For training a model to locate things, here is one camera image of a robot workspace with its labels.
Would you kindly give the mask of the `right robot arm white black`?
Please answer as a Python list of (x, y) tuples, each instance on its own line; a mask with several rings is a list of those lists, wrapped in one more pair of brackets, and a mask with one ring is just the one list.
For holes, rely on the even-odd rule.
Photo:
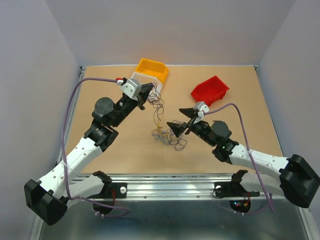
[(232, 132), (224, 121), (215, 120), (212, 124), (204, 121), (209, 112), (203, 107), (181, 108), (179, 111), (189, 121), (167, 123), (176, 137), (193, 133), (213, 147), (212, 154), (220, 162), (254, 170), (253, 173), (239, 170), (216, 192), (217, 197), (260, 192), (266, 194), (268, 201), (273, 194), (285, 197), (300, 208), (311, 205), (320, 187), (320, 177), (302, 156), (276, 156), (250, 149), (231, 139)]

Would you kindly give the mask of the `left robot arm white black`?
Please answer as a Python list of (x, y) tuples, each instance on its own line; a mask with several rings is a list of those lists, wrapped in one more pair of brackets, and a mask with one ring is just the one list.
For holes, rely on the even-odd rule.
[(97, 215), (107, 217), (117, 209), (116, 197), (126, 196), (126, 184), (113, 186), (113, 180), (102, 171), (72, 184), (72, 180), (92, 160), (104, 153), (118, 136), (118, 127), (135, 109), (144, 110), (152, 83), (140, 84), (134, 79), (117, 80), (122, 97), (114, 102), (109, 97), (98, 99), (92, 112), (92, 123), (75, 148), (62, 153), (62, 160), (38, 180), (24, 185), (26, 205), (47, 225), (60, 221), (67, 210), (79, 201), (92, 203)]

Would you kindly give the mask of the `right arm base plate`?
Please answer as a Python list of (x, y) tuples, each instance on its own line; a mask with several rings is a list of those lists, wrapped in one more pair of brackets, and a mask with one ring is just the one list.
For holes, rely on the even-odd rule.
[(247, 191), (240, 183), (234, 181), (218, 181), (214, 183), (214, 192), (217, 198), (259, 197), (258, 191)]

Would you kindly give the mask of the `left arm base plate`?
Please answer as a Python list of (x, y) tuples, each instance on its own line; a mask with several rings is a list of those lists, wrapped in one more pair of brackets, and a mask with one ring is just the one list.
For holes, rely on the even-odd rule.
[(127, 191), (128, 184), (126, 182), (112, 182), (104, 184), (102, 190), (91, 197), (96, 199), (125, 199)]

